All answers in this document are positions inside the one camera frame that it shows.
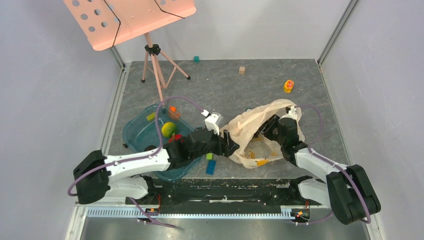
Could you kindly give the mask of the translucent cream plastic bag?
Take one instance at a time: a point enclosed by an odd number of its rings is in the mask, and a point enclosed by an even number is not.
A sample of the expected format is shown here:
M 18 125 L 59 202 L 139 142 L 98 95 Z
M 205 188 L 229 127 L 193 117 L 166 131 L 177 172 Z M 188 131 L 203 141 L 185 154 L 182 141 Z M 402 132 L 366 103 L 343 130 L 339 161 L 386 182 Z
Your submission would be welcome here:
M 270 140 L 263 133 L 255 136 L 260 127 L 273 115 L 281 118 L 286 114 L 286 107 L 293 107 L 288 99 L 277 99 L 269 104 L 258 106 L 233 118 L 221 128 L 227 130 L 230 138 L 239 145 L 228 158 L 242 164 L 247 169 L 254 169 L 269 162 L 283 159 L 281 147 L 275 140 Z

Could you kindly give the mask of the red fake tomato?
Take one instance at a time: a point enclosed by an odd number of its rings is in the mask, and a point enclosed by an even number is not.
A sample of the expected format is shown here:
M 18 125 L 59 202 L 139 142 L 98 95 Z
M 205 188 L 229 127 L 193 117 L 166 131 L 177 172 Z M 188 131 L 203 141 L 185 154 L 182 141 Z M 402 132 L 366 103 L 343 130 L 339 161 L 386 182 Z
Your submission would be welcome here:
M 168 142 L 171 143 L 171 142 L 177 141 L 182 137 L 183 136 L 181 134 L 174 134 L 169 138 Z

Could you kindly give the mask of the green fake mango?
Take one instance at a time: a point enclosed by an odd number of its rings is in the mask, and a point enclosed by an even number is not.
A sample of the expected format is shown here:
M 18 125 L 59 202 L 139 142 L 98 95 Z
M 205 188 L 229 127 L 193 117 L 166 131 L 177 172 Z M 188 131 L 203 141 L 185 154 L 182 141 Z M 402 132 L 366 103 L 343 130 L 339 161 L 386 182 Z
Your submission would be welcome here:
M 165 137 L 165 138 L 172 138 L 174 135 L 176 135 L 178 133 L 178 127 L 174 122 L 166 122 L 163 124 L 163 126 L 161 127 L 161 134 Z

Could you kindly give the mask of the dark purple fake plum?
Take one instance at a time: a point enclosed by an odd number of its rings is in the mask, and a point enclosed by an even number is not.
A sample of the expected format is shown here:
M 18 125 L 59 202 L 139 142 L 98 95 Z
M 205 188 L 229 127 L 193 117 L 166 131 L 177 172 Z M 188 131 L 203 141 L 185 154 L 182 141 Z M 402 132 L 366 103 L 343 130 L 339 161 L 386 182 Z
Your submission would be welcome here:
M 157 147 L 155 145 L 149 145 L 144 149 L 144 151 L 147 152 L 147 151 L 155 150 L 156 148 Z

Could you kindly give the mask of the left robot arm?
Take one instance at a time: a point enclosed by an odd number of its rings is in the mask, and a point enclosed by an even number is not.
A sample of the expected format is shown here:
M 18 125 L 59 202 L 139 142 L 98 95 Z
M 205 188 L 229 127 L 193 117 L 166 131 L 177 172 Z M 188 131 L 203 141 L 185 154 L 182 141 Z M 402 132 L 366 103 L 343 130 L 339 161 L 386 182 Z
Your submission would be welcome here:
M 239 149 L 227 130 L 222 135 L 199 127 L 186 136 L 148 151 L 127 155 L 103 155 L 90 152 L 73 170 L 74 196 L 81 205 L 95 203 L 104 197 L 129 197 L 145 204 L 153 203 L 157 190 L 144 177 L 135 175 L 163 172 L 188 166 L 208 153 L 229 157 Z

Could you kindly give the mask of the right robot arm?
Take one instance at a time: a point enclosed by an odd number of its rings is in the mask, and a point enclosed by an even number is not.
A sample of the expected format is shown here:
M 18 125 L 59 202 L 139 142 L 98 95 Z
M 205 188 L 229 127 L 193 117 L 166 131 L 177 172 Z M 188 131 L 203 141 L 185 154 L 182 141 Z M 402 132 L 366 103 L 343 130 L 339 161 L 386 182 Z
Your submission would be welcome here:
M 380 200 L 365 169 L 358 164 L 341 164 L 317 153 L 301 140 L 293 117 L 273 115 L 254 135 L 277 142 L 285 160 L 317 177 L 295 179 L 288 191 L 293 203 L 302 204 L 306 200 L 320 203 L 330 208 L 344 225 L 355 221 L 369 224 L 371 215 L 381 211 Z

